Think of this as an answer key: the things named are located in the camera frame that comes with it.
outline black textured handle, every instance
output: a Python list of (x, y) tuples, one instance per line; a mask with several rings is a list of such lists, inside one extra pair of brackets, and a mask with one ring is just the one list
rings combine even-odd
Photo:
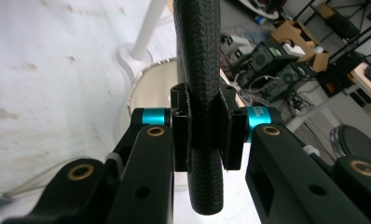
[(223, 174), (217, 147), (220, 3), (175, 0), (179, 78), (188, 83), (192, 111), (188, 186), (191, 204), (202, 215), (223, 208)]

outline cardboard box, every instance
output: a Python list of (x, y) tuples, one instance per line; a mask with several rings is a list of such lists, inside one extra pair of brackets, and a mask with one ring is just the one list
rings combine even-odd
[(292, 40), (296, 45), (305, 51), (305, 56), (300, 58), (299, 62), (309, 62), (316, 72), (322, 72), (327, 69), (329, 53), (324, 50), (322, 53), (315, 53), (313, 46), (320, 46), (320, 43), (313, 37), (310, 31), (297, 21), (285, 21), (275, 31), (271, 37), (277, 42), (287, 42)]
[(323, 17), (323, 19), (327, 20), (337, 14), (337, 11), (331, 7), (329, 7), (325, 3), (321, 3), (316, 7), (317, 13)]

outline white pole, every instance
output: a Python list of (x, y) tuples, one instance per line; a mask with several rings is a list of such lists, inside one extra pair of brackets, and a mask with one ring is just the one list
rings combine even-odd
[(147, 13), (145, 14), (142, 28), (137, 36), (136, 43), (131, 52), (134, 60), (142, 60), (145, 50), (150, 42), (151, 36), (156, 28), (156, 24), (165, 8), (167, 0), (151, 0)]

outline blue object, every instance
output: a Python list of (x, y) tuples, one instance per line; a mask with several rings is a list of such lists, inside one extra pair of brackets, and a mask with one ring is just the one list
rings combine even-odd
[(145, 108), (142, 124), (165, 125), (165, 108)]
[(253, 128), (258, 124), (271, 123), (269, 111), (264, 106), (246, 106), (247, 116), (249, 117), (249, 137), (247, 142), (252, 142)]

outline floor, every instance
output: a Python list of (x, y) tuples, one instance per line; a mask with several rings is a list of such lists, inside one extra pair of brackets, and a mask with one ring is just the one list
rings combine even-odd
[[(130, 122), (126, 99), (133, 80), (118, 65), (116, 55), (121, 46), (135, 41), (147, 8), (142, 0), (0, 0), (0, 192), (60, 161), (79, 156), (103, 161), (113, 150)], [(223, 33), (258, 43), (272, 29), (255, 25), (249, 11), (234, 1), (222, 0), (221, 11)], [(175, 56), (171, 17), (166, 8), (148, 46), (154, 62)], [(303, 91), (314, 85), (304, 86)], [(305, 97), (313, 104), (324, 100), (320, 89)], [(336, 113), (349, 108), (363, 111), (352, 104), (347, 99), (336, 105)], [(283, 118), (289, 119), (289, 113), (284, 107)], [(347, 119), (369, 130), (368, 122)], [(306, 127), (296, 134), (329, 150), (332, 124), (323, 115), (307, 124), (317, 137)], [(225, 207), (218, 215), (193, 212), (186, 174), (175, 174), (174, 223), (258, 223), (244, 181), (249, 148), (244, 146), (240, 171), (224, 172)], [(329, 153), (322, 150), (328, 161)], [(0, 209), (0, 222), (28, 213), (40, 193), (33, 191)]]

